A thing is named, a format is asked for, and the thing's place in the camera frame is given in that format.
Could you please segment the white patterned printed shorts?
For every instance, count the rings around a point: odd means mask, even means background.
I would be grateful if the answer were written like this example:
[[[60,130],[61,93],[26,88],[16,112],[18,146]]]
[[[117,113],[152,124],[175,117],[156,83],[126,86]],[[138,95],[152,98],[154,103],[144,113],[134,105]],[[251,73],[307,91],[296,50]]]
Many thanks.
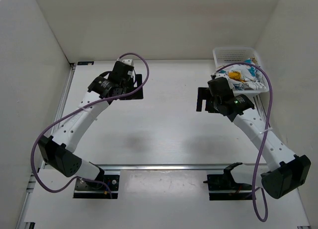
[[[262,82],[262,73],[256,67],[235,64],[222,70],[220,68],[223,66],[217,69],[215,78],[224,77],[232,90],[267,90]]]

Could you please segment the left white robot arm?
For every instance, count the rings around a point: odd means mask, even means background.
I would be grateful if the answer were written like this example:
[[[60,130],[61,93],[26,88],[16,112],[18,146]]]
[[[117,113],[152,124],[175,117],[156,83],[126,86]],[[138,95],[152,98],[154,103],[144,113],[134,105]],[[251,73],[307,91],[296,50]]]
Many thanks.
[[[88,86],[79,112],[62,123],[50,137],[42,136],[38,146],[44,161],[65,177],[79,176],[87,179],[92,189],[104,184],[104,171],[95,164],[74,154],[81,138],[112,103],[113,96],[132,92],[142,83],[142,75],[133,77],[134,63],[131,59],[117,60],[110,73],[101,73]]]

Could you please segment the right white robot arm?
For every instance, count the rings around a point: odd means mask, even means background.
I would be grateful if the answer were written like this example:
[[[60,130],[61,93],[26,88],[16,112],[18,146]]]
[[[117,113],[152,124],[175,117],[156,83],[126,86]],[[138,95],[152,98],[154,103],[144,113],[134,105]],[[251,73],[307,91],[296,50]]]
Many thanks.
[[[279,199],[305,183],[311,166],[309,158],[296,155],[265,128],[253,102],[244,94],[234,95],[224,77],[208,81],[208,87],[198,88],[196,110],[227,117],[257,150],[262,150],[267,168],[258,170],[255,185],[272,198]]]

